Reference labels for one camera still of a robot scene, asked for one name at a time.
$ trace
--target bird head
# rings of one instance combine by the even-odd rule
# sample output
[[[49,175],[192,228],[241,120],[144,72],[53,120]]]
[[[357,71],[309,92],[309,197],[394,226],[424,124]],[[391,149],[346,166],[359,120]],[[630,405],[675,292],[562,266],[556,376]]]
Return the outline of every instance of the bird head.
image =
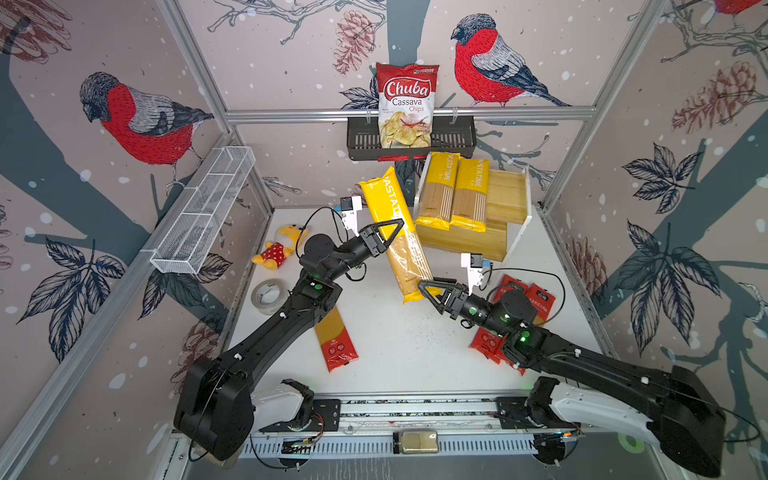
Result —
[[[119,84],[115,77],[103,71],[98,71],[85,79],[80,86],[80,102],[83,104],[83,112],[88,121],[94,121],[97,118],[101,121],[112,120],[107,95]]]
[[[475,33],[484,29],[495,29],[496,22],[493,21],[490,15],[485,13],[475,13],[473,15],[467,15],[453,29],[452,40],[458,41],[462,46],[467,45],[467,42],[475,36]]]

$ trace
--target robotic arm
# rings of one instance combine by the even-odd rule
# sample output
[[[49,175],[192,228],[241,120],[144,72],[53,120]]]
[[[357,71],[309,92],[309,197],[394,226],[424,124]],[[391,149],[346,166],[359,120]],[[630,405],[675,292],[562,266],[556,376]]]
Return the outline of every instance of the robotic arm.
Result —
[[[433,296],[429,286],[443,293]],[[566,426],[563,422],[588,422],[629,433],[659,445],[691,472],[720,476],[725,415],[690,370],[673,366],[668,373],[582,349],[534,326],[537,310],[520,290],[509,290],[497,303],[470,294],[455,280],[423,280],[419,290],[441,314],[506,336],[502,351],[515,366],[564,376],[598,391],[540,377],[521,419],[555,428]]]
[[[303,267],[299,281],[280,310],[215,360],[200,357],[190,365],[174,426],[221,461],[236,453],[253,428],[257,408],[250,394],[261,377],[294,340],[336,305],[342,288],[334,280],[386,252],[403,224],[401,219],[372,223],[340,247],[327,235],[310,237],[299,260]],[[383,238],[379,228],[388,225],[395,229],[389,238]],[[286,380],[283,384],[269,394],[268,403],[261,397],[260,404],[271,406],[298,399],[303,402],[301,407],[293,403],[292,408],[282,408],[283,414],[298,412],[297,421],[308,419],[311,408],[306,401],[311,404],[311,392],[298,382]],[[269,423],[280,421],[263,416],[272,418]]]

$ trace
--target roll of tape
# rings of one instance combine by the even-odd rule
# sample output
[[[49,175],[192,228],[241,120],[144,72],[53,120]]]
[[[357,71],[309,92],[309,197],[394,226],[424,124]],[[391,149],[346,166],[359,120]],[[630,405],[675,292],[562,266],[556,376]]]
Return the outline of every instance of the roll of tape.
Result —
[[[263,315],[272,316],[288,298],[288,289],[280,279],[264,280],[250,294],[250,302]]]

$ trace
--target gray floor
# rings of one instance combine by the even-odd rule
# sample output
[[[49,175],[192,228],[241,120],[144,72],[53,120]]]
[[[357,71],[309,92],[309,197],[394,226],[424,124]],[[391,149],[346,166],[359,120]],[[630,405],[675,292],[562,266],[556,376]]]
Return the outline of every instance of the gray floor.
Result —
[[[632,454],[616,434],[590,434],[579,441],[561,468],[547,467],[530,455],[395,457],[363,460],[313,460],[300,472],[270,470],[255,459],[242,459],[230,470],[208,462],[187,465],[185,480],[655,480],[663,478],[653,454]]]

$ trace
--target yellow pasta package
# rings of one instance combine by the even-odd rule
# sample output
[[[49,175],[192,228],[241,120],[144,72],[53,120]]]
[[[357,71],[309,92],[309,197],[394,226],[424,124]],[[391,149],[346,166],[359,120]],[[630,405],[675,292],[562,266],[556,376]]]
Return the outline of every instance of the yellow pasta package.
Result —
[[[395,175],[395,168],[390,167],[381,178],[374,178],[367,182],[360,182],[362,192],[366,196],[368,208],[374,222],[383,222],[402,218],[405,222],[397,233],[392,245],[386,251],[389,265],[395,274],[402,295],[403,303],[421,300],[424,296],[419,292],[420,280],[431,280],[432,273],[424,255],[419,235],[408,212],[406,199],[400,190],[400,184]],[[382,227],[381,234],[389,238],[396,226]],[[429,292],[438,295],[442,291],[431,287]]]
[[[485,197],[488,195],[488,169],[491,162],[462,158],[456,174],[451,225],[485,232]]]
[[[419,195],[419,211],[416,224],[448,230],[451,225],[453,187],[456,184],[456,168],[459,154],[433,152],[429,170]]]

